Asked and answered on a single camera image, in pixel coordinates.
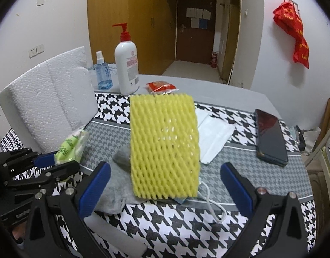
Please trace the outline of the green tissue pack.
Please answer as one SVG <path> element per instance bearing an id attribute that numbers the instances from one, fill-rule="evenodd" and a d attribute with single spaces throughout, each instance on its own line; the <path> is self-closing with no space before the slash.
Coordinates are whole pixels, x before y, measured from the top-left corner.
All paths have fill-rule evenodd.
<path id="1" fill-rule="evenodd" d="M 76 129 L 60 145 L 54 155 L 55 165 L 65 164 L 71 161 L 80 162 L 86 148 L 90 134 L 84 129 Z"/>

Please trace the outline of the grey sock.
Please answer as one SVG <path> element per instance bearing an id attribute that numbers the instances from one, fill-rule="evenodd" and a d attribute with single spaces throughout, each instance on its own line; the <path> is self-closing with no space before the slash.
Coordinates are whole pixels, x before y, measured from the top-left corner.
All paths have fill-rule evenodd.
<path id="1" fill-rule="evenodd" d="M 95 206 L 95 211 L 114 215 L 121 213 L 127 204 L 142 204 L 146 201 L 134 194 L 130 158 L 129 143 L 114 154 L 110 162 L 111 177 Z"/>

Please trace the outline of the yellow foam fruit net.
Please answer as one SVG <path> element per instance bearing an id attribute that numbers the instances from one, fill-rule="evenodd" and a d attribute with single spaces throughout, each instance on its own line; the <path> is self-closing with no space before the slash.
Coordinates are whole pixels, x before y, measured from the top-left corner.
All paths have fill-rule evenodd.
<path id="1" fill-rule="evenodd" d="M 191 96 L 130 97 L 130 164 L 135 196 L 196 197 L 199 159 L 198 121 Z"/>

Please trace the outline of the white tissue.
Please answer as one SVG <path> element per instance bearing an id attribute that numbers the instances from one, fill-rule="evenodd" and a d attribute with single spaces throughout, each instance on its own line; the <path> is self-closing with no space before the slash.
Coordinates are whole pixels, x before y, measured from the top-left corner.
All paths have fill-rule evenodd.
<path id="1" fill-rule="evenodd" d="M 202 109 L 195 109 L 195 113 L 198 121 L 200 162 L 208 165 L 232 137 L 235 125 L 212 117 L 208 111 Z"/>

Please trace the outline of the white styrofoam box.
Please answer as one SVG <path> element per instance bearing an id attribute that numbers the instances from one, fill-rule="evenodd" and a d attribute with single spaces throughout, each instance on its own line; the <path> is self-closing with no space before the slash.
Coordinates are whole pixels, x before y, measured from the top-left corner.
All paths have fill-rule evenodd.
<path id="1" fill-rule="evenodd" d="M 25 147 L 49 153 L 98 111 L 84 47 L 23 73 L 0 92 L 0 106 Z"/>

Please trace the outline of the houndstooth table mat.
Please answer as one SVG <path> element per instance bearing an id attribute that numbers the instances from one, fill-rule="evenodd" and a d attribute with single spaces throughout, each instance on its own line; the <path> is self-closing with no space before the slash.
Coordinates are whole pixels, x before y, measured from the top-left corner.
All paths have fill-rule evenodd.
<path id="1" fill-rule="evenodd" d="M 82 158 L 84 168 L 93 169 L 101 159 L 109 162 L 115 152 L 130 141 L 129 97 L 95 94 L 98 112 L 87 125 L 90 139 Z M 117 215 L 98 213 L 103 219 L 133 239 L 147 245 L 142 257 L 222 257 L 247 223 L 235 207 L 220 179 L 220 166 L 231 162 L 252 184 L 269 193 L 286 195 L 294 191 L 301 203 L 307 248 L 316 241 L 316 212 L 310 180 L 288 127 L 280 120 L 289 163 L 284 168 L 265 163 L 256 156 L 255 117 L 250 112 L 195 102 L 211 117 L 234 124 L 235 131 L 209 165 L 201 165 L 200 177 L 210 189 L 212 200 L 227 210 L 222 223 L 214 223 L 204 199 L 189 198 L 183 204 L 147 201 L 126 204 Z"/>

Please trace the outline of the blue spray bottle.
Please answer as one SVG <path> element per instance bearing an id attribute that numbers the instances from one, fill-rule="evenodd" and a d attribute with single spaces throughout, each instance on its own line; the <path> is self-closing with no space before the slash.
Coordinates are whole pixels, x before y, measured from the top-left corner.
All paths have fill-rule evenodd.
<path id="1" fill-rule="evenodd" d="M 97 63 L 95 72 L 99 90 L 109 90 L 113 86 L 111 73 L 108 64 L 105 62 L 102 51 L 96 52 Z"/>

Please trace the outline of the teal basket with items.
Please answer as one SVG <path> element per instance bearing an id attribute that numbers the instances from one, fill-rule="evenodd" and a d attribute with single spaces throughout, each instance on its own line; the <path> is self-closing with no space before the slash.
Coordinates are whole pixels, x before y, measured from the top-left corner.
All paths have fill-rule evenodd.
<path id="1" fill-rule="evenodd" d="M 299 128 L 298 125 L 295 125 L 295 126 L 291 126 L 289 130 L 299 151 L 303 152 L 306 148 L 306 142 L 304 140 L 304 136 L 301 129 Z"/>

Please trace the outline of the white pump lotion bottle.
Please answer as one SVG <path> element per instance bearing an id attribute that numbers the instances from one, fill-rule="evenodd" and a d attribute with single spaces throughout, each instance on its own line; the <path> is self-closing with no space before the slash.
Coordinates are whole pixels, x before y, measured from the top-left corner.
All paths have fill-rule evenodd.
<path id="1" fill-rule="evenodd" d="M 113 27 L 122 27 L 120 43 L 114 52 L 119 89 L 122 95 L 130 95 L 139 88 L 138 52 L 127 31 L 127 23 L 117 23 Z"/>

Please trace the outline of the red snack packet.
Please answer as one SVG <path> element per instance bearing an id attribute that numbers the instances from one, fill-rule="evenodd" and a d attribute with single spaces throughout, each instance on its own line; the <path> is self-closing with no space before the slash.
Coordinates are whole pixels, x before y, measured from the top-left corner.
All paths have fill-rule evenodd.
<path id="1" fill-rule="evenodd" d="M 150 94 L 170 94 L 178 89 L 167 81 L 153 81 L 146 84 Z"/>

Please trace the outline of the wooden wardrobe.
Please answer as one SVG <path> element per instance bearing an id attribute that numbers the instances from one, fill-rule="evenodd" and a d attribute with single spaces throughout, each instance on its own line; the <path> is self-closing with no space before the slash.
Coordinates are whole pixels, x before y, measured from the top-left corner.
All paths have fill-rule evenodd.
<path id="1" fill-rule="evenodd" d="M 177 0 L 87 0 L 87 16 L 94 62 L 97 51 L 115 61 L 121 23 L 136 44 L 139 73 L 162 75 L 174 62 Z"/>

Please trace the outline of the red fire extinguisher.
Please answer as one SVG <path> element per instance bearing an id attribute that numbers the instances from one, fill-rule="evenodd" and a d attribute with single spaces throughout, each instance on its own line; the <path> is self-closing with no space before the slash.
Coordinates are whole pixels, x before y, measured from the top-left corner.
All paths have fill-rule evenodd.
<path id="1" fill-rule="evenodd" d="M 211 62 L 210 62 L 210 66 L 212 68 L 217 68 L 217 60 L 218 60 L 218 53 L 214 52 L 212 54 L 212 58 L 211 58 Z"/>

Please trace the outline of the dark brown door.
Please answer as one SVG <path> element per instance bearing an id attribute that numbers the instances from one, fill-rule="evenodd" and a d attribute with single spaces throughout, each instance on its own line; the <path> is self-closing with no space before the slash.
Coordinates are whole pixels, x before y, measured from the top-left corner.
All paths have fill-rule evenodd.
<path id="1" fill-rule="evenodd" d="M 211 62 L 216 7 L 217 0 L 177 0 L 177 61 Z"/>

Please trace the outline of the red hanging bag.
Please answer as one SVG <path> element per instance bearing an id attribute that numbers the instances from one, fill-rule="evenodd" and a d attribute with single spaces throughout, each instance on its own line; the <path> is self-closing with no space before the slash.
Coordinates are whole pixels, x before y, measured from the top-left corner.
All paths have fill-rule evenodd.
<path id="1" fill-rule="evenodd" d="M 300 63 L 309 69 L 309 46 L 304 38 L 302 19 L 291 1 L 282 2 L 273 11 L 273 20 L 282 30 L 295 39 L 294 63 Z"/>

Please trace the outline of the white wall switch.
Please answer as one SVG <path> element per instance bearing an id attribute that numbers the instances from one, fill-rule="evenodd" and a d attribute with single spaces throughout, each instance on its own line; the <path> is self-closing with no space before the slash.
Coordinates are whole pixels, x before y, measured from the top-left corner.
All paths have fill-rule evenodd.
<path id="1" fill-rule="evenodd" d="M 31 48 L 28 50 L 28 56 L 29 58 L 33 58 L 39 54 L 42 54 L 45 51 L 45 47 L 43 44 L 37 45 L 34 48 Z"/>

